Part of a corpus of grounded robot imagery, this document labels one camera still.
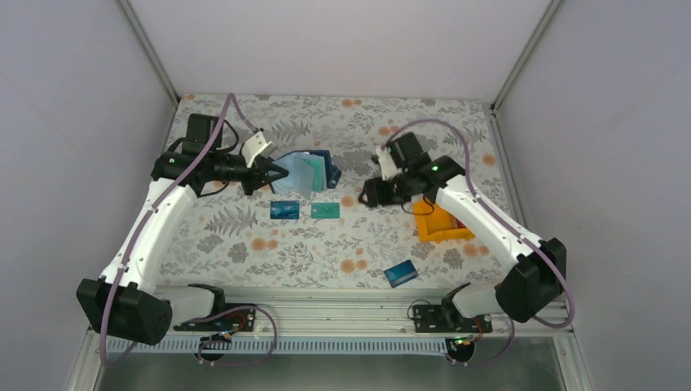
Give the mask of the dark blue credit card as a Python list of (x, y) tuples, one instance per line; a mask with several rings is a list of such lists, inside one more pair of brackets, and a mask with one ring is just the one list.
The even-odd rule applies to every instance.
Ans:
[(297, 220), (300, 216), (300, 203), (296, 200), (270, 202), (270, 219)]

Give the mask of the blue leather card holder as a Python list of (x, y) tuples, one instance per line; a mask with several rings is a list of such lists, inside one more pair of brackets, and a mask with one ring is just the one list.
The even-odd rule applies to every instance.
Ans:
[(288, 176), (273, 182), (274, 194), (296, 192), (306, 199), (312, 193), (334, 189), (341, 179), (341, 171), (327, 150), (298, 150), (281, 156), (275, 164), (288, 171)]

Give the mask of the teal credit card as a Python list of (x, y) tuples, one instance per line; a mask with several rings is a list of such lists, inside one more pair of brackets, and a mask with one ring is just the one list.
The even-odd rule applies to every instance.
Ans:
[(310, 217), (313, 219), (339, 219), (341, 205), (334, 202), (313, 203), (310, 207)]

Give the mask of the blue striped credit card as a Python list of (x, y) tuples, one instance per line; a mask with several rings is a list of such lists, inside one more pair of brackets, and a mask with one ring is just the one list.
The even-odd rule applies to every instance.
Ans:
[(390, 287), (397, 288), (419, 276), (411, 260), (403, 261), (384, 270), (384, 275)]

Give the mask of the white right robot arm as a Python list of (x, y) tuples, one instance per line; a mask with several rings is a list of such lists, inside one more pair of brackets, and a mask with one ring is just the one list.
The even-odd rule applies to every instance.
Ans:
[(447, 329), (460, 332), (481, 314), (504, 313), (525, 323), (565, 291), (566, 246), (514, 221), (474, 187), (464, 166), (449, 156), (431, 159), (414, 134), (376, 148), (372, 159), (381, 173), (364, 183), (361, 203), (375, 208), (425, 196), (470, 229), (500, 262), (498, 277), (465, 283), (448, 294), (450, 304), (441, 311)]

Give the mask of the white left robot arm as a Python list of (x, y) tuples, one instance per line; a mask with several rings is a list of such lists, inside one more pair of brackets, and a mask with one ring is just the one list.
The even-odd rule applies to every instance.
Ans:
[(288, 175), (271, 159), (276, 146), (263, 130), (235, 143), (238, 153), (222, 147), (229, 126), (217, 116), (189, 116), (186, 134), (156, 160), (143, 207), (116, 256), (97, 279), (80, 282), (77, 300), (102, 337), (155, 345), (172, 326), (196, 320), (214, 330), (225, 323), (221, 288), (193, 283), (164, 297), (155, 291), (178, 226), (207, 183), (238, 182), (250, 196)]

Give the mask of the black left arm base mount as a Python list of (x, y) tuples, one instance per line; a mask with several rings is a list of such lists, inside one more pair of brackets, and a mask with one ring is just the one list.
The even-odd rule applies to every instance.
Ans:
[[(226, 299), (224, 290), (220, 287), (204, 283), (191, 283), (188, 284), (187, 287), (193, 289), (194, 293), (204, 291), (208, 292), (212, 296), (209, 312), (207, 314), (193, 316), (191, 317), (192, 320), (208, 318), (239, 306), (249, 306), (249, 303), (235, 303), (228, 301)], [(217, 318), (210, 322), (201, 323), (187, 320), (186, 322), (173, 325), (173, 329), (179, 332), (221, 332), (231, 334), (236, 332), (251, 332), (254, 328), (254, 320), (256, 315), (256, 310), (244, 309), (232, 314), (225, 314), (223, 317)]]

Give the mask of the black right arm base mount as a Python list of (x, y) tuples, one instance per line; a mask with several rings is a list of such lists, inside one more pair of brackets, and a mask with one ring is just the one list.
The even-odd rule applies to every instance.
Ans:
[(407, 317), (418, 333), (481, 334), (493, 330), (489, 314), (464, 318), (447, 299), (437, 304), (425, 299), (415, 300), (408, 306)]

